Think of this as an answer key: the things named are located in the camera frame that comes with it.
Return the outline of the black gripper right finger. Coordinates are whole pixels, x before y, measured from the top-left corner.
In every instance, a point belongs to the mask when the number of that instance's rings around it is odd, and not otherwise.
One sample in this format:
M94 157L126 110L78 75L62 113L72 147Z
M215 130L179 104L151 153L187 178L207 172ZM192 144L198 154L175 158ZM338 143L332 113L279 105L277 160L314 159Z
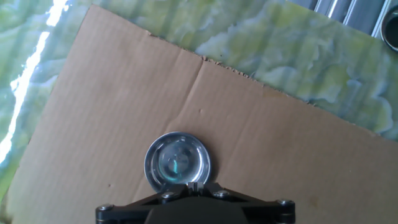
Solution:
M236 205L249 222L295 223L295 202L292 200L280 198L275 201L263 201L226 189L214 182L195 182L195 195Z

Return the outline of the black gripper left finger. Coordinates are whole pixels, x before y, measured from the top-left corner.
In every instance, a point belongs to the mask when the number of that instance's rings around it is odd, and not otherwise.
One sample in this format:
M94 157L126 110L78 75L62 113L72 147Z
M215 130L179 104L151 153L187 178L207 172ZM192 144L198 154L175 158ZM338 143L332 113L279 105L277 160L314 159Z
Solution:
M195 183L171 185L160 193L151 195L128 205L117 206L106 203L95 209L96 224L144 223L150 211L160 205L192 195Z

